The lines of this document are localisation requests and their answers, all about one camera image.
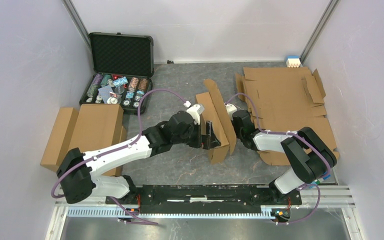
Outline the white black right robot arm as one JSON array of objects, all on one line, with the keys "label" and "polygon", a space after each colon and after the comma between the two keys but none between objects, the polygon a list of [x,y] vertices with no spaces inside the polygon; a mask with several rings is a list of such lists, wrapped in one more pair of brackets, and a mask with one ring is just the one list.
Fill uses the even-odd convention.
[{"label": "white black right robot arm", "polygon": [[289,194],[330,174],[337,158],[310,127],[277,132],[256,128],[246,110],[228,110],[236,137],[253,151],[285,154],[290,169],[269,184],[269,199],[282,204]]}]

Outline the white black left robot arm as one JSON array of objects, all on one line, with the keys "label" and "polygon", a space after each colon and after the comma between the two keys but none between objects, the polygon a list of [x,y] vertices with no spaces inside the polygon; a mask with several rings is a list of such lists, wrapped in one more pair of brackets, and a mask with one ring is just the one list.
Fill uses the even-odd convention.
[{"label": "white black left robot arm", "polygon": [[87,152],[78,147],[68,151],[56,171],[62,195],[68,204],[88,197],[115,197],[133,203],[137,190],[128,176],[106,176],[111,169],[168,152],[174,145],[210,150],[221,145],[211,121],[197,122],[190,113],[179,111],[169,120],[148,127],[134,138]]}]

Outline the lower flat cardboard sheet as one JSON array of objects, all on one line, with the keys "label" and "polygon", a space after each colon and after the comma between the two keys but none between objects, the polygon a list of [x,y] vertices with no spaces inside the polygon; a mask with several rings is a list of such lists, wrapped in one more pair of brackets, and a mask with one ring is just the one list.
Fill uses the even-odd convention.
[{"label": "lower flat cardboard sheet", "polygon": [[246,94],[251,120],[263,129],[287,132],[312,128],[338,158],[324,106],[326,96],[317,70],[307,67],[244,67],[235,74],[238,92]]}]

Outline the white blue toy block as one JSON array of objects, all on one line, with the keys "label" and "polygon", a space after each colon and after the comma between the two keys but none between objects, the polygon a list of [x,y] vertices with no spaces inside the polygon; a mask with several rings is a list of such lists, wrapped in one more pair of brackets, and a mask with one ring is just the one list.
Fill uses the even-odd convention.
[{"label": "white blue toy block", "polygon": [[300,68],[302,66],[298,55],[288,55],[285,63],[288,68]]}]

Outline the blue green striped block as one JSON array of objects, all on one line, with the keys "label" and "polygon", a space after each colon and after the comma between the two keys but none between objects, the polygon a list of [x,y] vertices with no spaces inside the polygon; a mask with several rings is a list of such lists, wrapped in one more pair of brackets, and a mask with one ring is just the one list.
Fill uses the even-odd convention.
[{"label": "blue green striped block", "polygon": [[324,182],[325,180],[329,179],[330,177],[331,177],[330,174],[329,174],[329,175],[326,175],[326,176],[323,176],[323,177],[321,177],[321,178],[318,178],[318,179],[314,180],[311,184],[312,184],[312,185],[319,185],[319,184],[321,184],[322,182]]}]

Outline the black poker chip case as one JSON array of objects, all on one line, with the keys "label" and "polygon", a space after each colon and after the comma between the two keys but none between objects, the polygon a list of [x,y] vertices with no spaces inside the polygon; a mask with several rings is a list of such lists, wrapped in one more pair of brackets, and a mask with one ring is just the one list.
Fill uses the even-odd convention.
[{"label": "black poker chip case", "polygon": [[92,32],[89,34],[94,74],[79,104],[94,104],[99,89],[111,86],[120,95],[119,104],[126,114],[144,113],[152,90],[154,75],[154,39],[150,35]]}]

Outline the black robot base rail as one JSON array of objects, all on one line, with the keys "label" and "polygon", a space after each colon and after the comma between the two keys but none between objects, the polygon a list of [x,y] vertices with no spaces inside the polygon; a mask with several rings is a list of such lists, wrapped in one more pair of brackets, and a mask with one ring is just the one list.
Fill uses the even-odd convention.
[{"label": "black robot base rail", "polygon": [[297,190],[278,194],[268,185],[142,185],[118,199],[141,214],[257,214],[262,206],[301,205]]}]

